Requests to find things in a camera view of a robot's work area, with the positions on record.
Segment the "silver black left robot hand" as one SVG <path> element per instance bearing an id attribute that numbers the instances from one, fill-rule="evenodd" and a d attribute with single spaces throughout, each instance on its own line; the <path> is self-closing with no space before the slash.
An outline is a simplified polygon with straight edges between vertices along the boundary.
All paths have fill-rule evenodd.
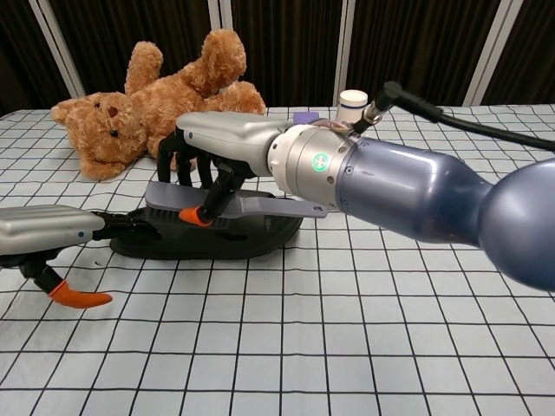
<path id="1" fill-rule="evenodd" d="M 89 241 L 119 238 L 138 242 L 159 236 L 148 222 L 129 214 L 85 211 L 67 205 L 3 208 L 1 267 L 20 270 L 24 278 L 62 306 L 90 309 L 111 302 L 112 296 L 71 289 L 49 261 L 68 247 Z"/>

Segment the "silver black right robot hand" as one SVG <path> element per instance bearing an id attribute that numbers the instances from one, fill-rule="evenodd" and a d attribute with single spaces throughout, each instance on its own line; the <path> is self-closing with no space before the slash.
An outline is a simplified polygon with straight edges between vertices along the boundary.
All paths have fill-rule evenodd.
<path id="1" fill-rule="evenodd" d="M 269 177 L 271 144 L 290 126 L 289 120 L 229 111 L 190 112 L 178 117 L 174 130 L 158 145 L 158 179 L 170 179 L 174 160 L 179 182 L 190 186 L 195 159 L 201 187 L 208 190 L 202 205 L 180 210 L 180 220 L 209 227 L 245 180 Z"/>

